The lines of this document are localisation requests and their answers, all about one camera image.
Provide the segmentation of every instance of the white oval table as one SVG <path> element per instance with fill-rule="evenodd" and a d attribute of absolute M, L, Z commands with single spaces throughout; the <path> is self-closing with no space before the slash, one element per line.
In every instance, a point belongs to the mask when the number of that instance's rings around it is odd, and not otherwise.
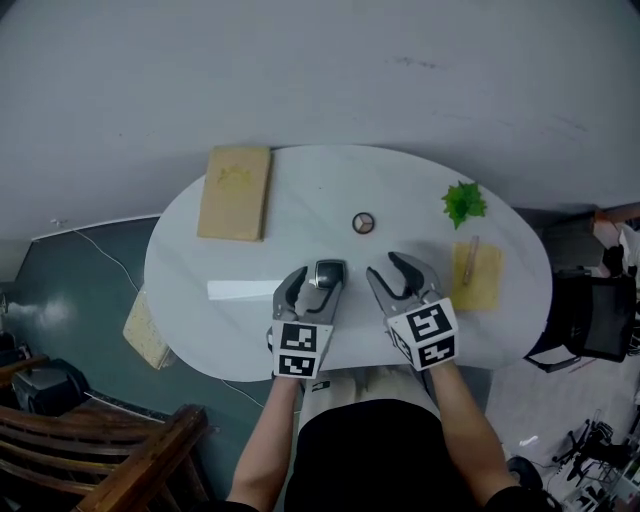
<path fill-rule="evenodd" d="M 265 342 L 271 299 L 210 301 L 207 282 L 283 279 L 318 259 L 346 260 L 348 282 L 322 369 L 405 364 L 384 333 L 383 315 L 365 279 L 371 265 L 401 290 L 388 251 L 431 264 L 448 294 L 454 242 L 481 243 L 504 252 L 500 308 L 460 312 L 459 364 L 496 369 L 526 355 L 544 329 L 551 303 L 551 270 L 533 230 L 507 204 L 482 188 L 484 218 L 456 231 L 443 213 L 449 185 L 469 180 L 442 165 L 405 153 L 365 146 L 306 146 L 273 152 L 272 182 L 261 243 L 196 236 L 204 178 L 182 192 L 151 236 L 145 287 L 161 336 L 187 364 L 234 381 L 269 379 Z M 373 214 L 373 232 L 359 235 L 351 221 Z"/>

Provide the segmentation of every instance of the wooden board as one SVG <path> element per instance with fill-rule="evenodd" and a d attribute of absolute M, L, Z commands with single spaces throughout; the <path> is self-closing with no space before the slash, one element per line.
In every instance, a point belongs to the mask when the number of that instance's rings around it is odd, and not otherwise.
<path fill-rule="evenodd" d="M 269 148 L 214 148 L 202 193 L 198 236 L 262 240 L 270 166 Z"/>
<path fill-rule="evenodd" d="M 464 285 L 471 244 L 453 247 L 453 291 L 451 302 L 456 311 L 495 311 L 500 307 L 500 287 L 504 255 L 500 249 L 480 241 L 469 284 Z"/>

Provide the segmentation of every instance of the black chair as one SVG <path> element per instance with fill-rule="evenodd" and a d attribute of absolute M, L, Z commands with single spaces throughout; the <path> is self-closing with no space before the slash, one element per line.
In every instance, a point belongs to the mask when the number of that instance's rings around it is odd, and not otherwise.
<path fill-rule="evenodd" d="M 572 366 L 582 356 L 620 363 L 631 342 L 635 307 L 631 276 L 605 279 L 585 271 L 554 274 L 547 327 L 525 359 L 547 373 Z M 573 357 L 557 363 L 532 358 L 562 345 Z"/>

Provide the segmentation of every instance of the beige object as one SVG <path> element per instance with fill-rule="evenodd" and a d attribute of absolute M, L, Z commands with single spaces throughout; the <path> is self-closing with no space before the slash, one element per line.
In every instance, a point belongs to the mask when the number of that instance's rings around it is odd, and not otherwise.
<path fill-rule="evenodd" d="M 173 364 L 175 354 L 169 348 L 151 319 L 147 304 L 147 292 L 140 290 L 136 297 L 129 318 L 124 324 L 122 335 L 147 363 L 156 370 Z"/>
<path fill-rule="evenodd" d="M 471 244 L 453 246 L 453 291 L 451 302 L 456 311 L 494 311 L 500 307 L 500 287 L 504 255 L 492 245 L 478 246 L 473 274 L 464 285 L 464 274 Z"/>
<path fill-rule="evenodd" d="M 269 148 L 214 148 L 202 192 L 198 236 L 262 240 L 270 166 Z"/>

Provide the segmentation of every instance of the cardboard piece on floor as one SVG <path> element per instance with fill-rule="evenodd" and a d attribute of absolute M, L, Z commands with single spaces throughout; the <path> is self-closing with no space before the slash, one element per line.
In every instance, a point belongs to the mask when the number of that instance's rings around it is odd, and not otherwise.
<path fill-rule="evenodd" d="M 175 361 L 175 354 L 158 333 L 147 304 L 147 292 L 140 290 L 136 297 L 122 335 L 147 363 L 156 370 Z"/>

